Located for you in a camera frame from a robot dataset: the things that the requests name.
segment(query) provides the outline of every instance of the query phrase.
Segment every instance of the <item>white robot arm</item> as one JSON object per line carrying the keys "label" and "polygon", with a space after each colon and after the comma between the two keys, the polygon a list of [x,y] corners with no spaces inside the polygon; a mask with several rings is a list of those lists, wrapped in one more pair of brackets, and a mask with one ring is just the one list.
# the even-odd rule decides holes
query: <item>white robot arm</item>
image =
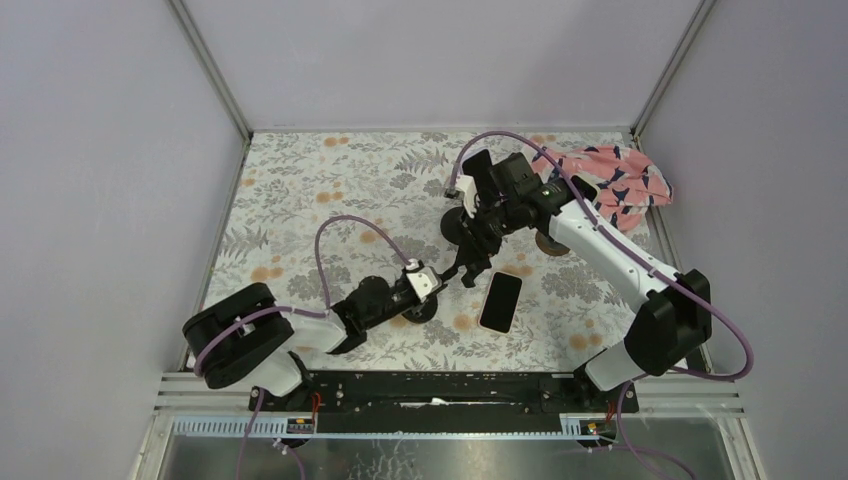
{"label": "white robot arm", "polygon": [[[587,198],[583,200],[589,207],[585,211],[595,215],[590,220],[563,179],[543,184],[521,154],[493,165],[488,151],[478,151],[464,161],[463,172],[457,178],[458,192],[453,192],[464,193],[463,206],[445,214],[441,224],[445,238],[459,246],[445,280],[463,266],[462,281],[472,286],[482,270],[491,268],[489,259],[499,252],[504,236],[521,228],[536,228],[550,242],[567,246],[597,269],[636,313],[624,340],[575,371],[589,390],[606,392],[645,373],[662,375],[709,339],[710,314],[652,273],[676,278],[681,286],[709,301],[707,279],[697,270],[681,275],[610,225],[592,207],[591,199],[598,193],[594,185],[572,178]],[[646,271],[625,255],[599,227],[651,269]]]}

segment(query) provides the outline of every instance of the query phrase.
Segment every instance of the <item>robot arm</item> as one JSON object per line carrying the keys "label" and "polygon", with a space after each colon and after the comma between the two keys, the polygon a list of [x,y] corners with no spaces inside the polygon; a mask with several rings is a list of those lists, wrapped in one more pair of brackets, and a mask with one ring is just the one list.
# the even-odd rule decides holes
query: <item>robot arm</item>
{"label": "robot arm", "polygon": [[596,268],[621,294],[636,318],[617,345],[604,350],[575,371],[575,378],[592,396],[609,391],[645,373],[659,376],[703,344],[712,334],[710,314],[651,275],[659,271],[709,301],[709,282],[697,270],[682,275],[636,246],[591,207],[597,189],[573,177],[597,223],[616,240],[647,261],[646,271],[613,245],[584,213],[565,181],[543,184],[527,159],[513,154],[493,165],[488,151],[463,163],[457,189],[465,194],[463,206],[442,218],[442,234],[458,245],[457,259],[446,278],[465,267],[467,287],[500,250],[504,236],[521,228],[535,228],[550,242],[566,245]]}
{"label": "robot arm", "polygon": [[[183,335],[197,361],[202,360],[195,371],[209,388],[244,382],[285,396],[297,406],[308,398],[311,382],[296,348],[339,355],[364,343],[369,329],[397,315],[427,322],[438,308],[436,294],[444,288],[432,267],[411,260],[393,285],[381,277],[366,277],[321,315],[276,307],[267,285],[254,283],[192,317]],[[226,333],[240,319],[260,311],[267,314]]]}

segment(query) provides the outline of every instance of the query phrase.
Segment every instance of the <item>table surface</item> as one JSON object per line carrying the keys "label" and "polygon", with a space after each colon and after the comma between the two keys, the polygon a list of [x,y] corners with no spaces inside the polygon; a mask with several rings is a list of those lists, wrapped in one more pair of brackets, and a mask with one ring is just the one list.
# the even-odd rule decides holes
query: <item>table surface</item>
{"label": "table surface", "polygon": [[[353,214],[380,225],[407,255],[442,271],[455,249],[439,220],[456,205],[443,188],[470,132],[257,133],[212,274],[206,305],[252,282],[265,282],[278,305],[320,309],[321,287],[313,255],[318,226],[330,216]],[[621,133],[529,133],[568,151],[624,144]],[[487,138],[480,146],[497,161],[521,145]],[[643,221],[631,238],[654,255]],[[342,222],[322,235],[322,258],[333,302],[369,275],[389,281],[400,264],[367,227]],[[340,356],[299,349],[312,369],[570,371],[620,341],[633,319],[612,286],[573,253],[550,257],[534,232],[508,237],[494,268],[466,289],[458,277],[439,296],[436,318],[415,325],[392,319],[369,331],[368,342]],[[524,281],[512,330],[495,334],[477,326],[493,271]]]}

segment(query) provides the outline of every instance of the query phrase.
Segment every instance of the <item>black smartphone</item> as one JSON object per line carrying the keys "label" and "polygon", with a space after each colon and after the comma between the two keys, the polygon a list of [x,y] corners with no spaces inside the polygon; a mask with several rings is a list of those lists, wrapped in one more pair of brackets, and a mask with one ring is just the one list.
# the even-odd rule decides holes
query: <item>black smartphone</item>
{"label": "black smartphone", "polygon": [[518,294],[521,292],[521,279],[503,272],[492,275],[486,304],[480,312],[477,323],[498,333],[509,333],[512,317],[518,305]]}

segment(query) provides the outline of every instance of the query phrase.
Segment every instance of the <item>black bracket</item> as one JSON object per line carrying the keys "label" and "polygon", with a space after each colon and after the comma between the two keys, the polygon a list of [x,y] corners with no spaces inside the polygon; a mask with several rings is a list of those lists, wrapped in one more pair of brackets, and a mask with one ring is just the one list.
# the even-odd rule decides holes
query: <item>black bracket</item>
{"label": "black bracket", "polygon": [[[586,403],[573,395],[580,382],[565,373],[321,370],[307,376],[322,399],[319,433],[552,432],[561,428],[561,413],[603,418],[621,392],[613,389]],[[622,413],[639,410],[630,391]],[[265,398],[266,412],[312,409],[310,396],[299,396],[300,405],[289,395]],[[250,409],[255,407],[251,398]]]}

